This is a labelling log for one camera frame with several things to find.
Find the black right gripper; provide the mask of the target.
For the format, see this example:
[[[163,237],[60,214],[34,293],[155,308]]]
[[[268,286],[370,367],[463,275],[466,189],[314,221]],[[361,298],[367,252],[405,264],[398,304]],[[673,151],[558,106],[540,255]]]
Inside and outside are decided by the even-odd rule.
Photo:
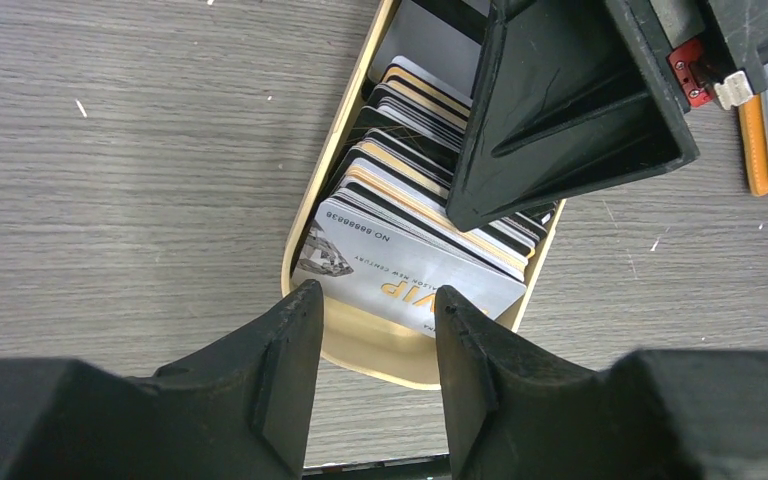
[[[446,212],[471,230],[694,161],[685,120],[768,89],[768,1],[495,1]]]

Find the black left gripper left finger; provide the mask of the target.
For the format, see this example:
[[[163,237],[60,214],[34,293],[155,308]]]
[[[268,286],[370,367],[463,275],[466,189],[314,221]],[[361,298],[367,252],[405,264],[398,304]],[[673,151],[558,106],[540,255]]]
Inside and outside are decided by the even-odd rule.
[[[308,280],[144,378],[0,359],[0,479],[299,479],[324,330]]]

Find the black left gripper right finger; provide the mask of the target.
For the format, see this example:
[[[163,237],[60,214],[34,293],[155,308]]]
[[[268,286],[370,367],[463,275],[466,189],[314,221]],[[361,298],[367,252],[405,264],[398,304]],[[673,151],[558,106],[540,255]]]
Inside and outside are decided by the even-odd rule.
[[[456,479],[768,479],[768,351],[638,349],[595,371],[436,295]]]

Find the beige oval card tray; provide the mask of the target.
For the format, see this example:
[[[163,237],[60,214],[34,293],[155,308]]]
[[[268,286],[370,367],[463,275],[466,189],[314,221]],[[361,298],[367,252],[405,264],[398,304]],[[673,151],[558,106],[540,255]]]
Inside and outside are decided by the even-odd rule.
[[[373,57],[380,50],[401,6],[382,1],[357,55],[349,82],[326,136],[319,159],[302,197],[285,243],[280,282],[283,295],[295,289],[291,279],[317,196],[333,173],[340,150],[354,126],[362,105],[362,87]],[[407,388],[438,390],[439,368],[435,340],[380,316],[327,297],[324,301],[324,333],[321,356],[340,367]]]

